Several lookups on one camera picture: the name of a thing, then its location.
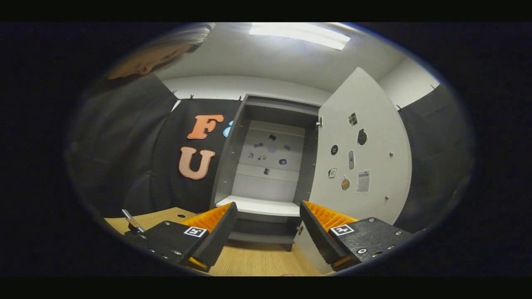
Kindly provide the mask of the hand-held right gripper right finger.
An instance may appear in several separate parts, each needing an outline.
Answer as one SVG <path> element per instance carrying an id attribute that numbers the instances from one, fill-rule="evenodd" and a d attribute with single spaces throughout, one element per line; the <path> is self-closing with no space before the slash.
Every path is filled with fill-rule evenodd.
<path id="1" fill-rule="evenodd" d="M 308 201 L 301 202 L 300 217 L 319 254 L 334 271 L 374 260 L 413 236 L 375 216 L 359 220 Z"/>

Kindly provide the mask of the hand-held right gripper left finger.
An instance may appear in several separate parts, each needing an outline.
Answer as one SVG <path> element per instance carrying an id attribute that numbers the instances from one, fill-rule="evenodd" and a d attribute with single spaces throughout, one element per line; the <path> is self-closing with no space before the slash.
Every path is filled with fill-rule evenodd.
<path id="1" fill-rule="evenodd" d="M 133 225 L 129 219 L 125 239 L 173 265 L 209 272 L 226 246 L 237 218 L 237 204 L 230 202 L 181 223 L 163 220 L 149 229 Z"/>

